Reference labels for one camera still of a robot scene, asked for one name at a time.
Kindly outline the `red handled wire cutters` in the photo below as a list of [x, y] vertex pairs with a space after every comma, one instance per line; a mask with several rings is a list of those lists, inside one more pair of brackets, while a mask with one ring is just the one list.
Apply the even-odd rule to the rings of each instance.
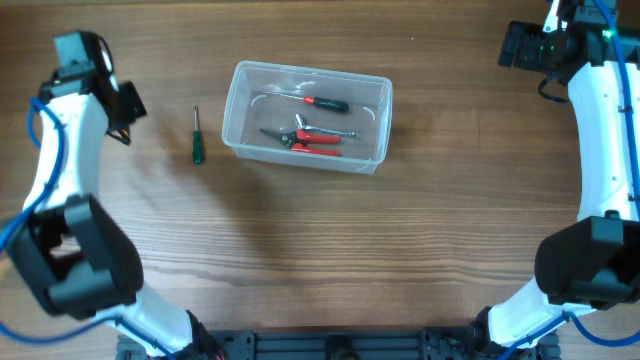
[[280, 143], [282, 146], [288, 148], [290, 151], [323, 156], [340, 155], [339, 150], [326, 150], [309, 147], [309, 144], [339, 144], [341, 142], [340, 136], [311, 135], [304, 130], [278, 132], [268, 129], [261, 129], [260, 132]]

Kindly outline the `silver L socket wrench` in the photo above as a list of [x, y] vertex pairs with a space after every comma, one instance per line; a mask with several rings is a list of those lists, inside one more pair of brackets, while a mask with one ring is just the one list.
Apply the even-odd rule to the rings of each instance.
[[356, 132], [346, 132], [346, 131], [339, 131], [339, 130], [326, 129], [326, 128], [313, 126], [311, 124], [308, 124], [305, 118], [301, 114], [295, 115], [295, 124], [299, 130], [303, 130], [307, 132], [316, 132], [316, 133], [329, 134], [329, 135], [340, 136], [340, 137], [351, 137], [351, 138], [355, 138], [358, 136]]

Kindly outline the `black red screwdriver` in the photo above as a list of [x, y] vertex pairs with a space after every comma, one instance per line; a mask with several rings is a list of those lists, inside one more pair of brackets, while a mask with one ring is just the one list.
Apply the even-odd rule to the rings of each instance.
[[300, 100], [304, 104], [307, 104], [319, 109], [329, 110], [336, 113], [344, 114], [344, 113], [348, 113], [350, 110], [350, 106], [348, 103], [344, 101], [339, 101], [339, 100], [332, 100], [332, 99], [326, 99], [326, 98], [314, 97], [314, 96], [296, 96], [296, 95], [277, 93], [277, 92], [266, 92], [266, 95], [276, 95], [281, 97], [292, 98], [295, 100]]

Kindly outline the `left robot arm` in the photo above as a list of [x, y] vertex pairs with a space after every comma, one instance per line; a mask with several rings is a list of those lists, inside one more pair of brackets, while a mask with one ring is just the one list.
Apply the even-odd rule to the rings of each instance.
[[106, 138], [129, 144], [146, 113], [135, 86], [118, 82], [106, 41], [74, 31], [54, 40], [59, 65], [29, 102], [40, 130], [36, 177], [22, 212], [1, 236], [42, 309], [79, 320], [84, 330], [113, 327], [150, 359], [222, 359], [224, 349], [188, 310], [144, 281], [133, 242], [98, 199]]

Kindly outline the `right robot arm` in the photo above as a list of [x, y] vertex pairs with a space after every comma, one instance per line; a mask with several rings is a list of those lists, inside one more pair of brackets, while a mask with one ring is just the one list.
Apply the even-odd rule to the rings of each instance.
[[533, 278], [447, 341], [468, 359], [551, 359], [556, 330], [639, 299], [639, 33], [612, 1], [553, 0], [543, 24], [512, 22], [503, 67], [567, 89], [582, 190], [576, 222], [539, 246]]

